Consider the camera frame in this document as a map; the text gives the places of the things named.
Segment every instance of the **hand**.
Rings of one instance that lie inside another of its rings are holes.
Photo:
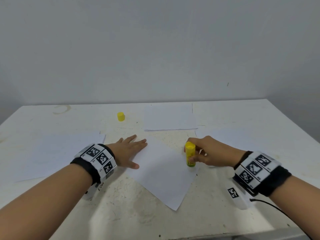
[[[196,154],[189,158],[190,162],[202,162],[210,166],[234,167],[246,151],[223,144],[206,136],[202,139],[189,138],[188,141],[195,145]]]
[[[146,139],[130,143],[130,141],[134,140],[136,137],[137,135],[133,135],[126,138],[125,140],[123,140],[123,138],[120,138],[116,143],[106,145],[113,152],[114,160],[118,166],[132,169],[139,168],[139,165],[130,161],[130,159],[132,159],[148,144],[146,143]]]

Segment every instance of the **white table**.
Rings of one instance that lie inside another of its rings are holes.
[[[320,145],[268,100],[193,102],[200,128],[248,127],[266,139],[265,148],[277,159],[315,184],[319,182]],[[194,130],[147,131],[143,127],[146,104],[39,105],[18,109],[0,126],[0,174],[9,160],[23,160],[42,134],[101,131],[105,143],[137,134],[152,135],[181,151]],[[117,112],[126,120],[117,121]],[[239,235],[271,230],[301,233],[282,213],[263,203],[239,210],[227,198],[223,184],[231,168],[201,165],[181,206],[173,211],[122,171],[106,181],[93,201],[81,200],[51,239],[178,239]],[[0,207],[42,178],[0,185]]]

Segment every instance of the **forearm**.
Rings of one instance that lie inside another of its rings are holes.
[[[76,164],[54,173],[0,210],[0,239],[49,239],[91,184]]]
[[[314,240],[320,239],[320,189],[291,176],[270,199]]]

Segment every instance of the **glue stick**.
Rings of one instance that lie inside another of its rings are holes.
[[[196,145],[188,141],[185,145],[185,148],[186,148],[186,164],[188,165],[188,167],[194,167],[196,163],[190,162],[189,158],[195,155]]]

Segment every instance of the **wristband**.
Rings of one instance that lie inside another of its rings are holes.
[[[233,179],[252,196],[270,196],[291,176],[280,162],[261,152],[246,152],[234,170]]]
[[[103,144],[90,144],[74,156],[71,163],[82,166],[92,177],[92,184],[106,179],[106,175],[117,167],[114,154]]]

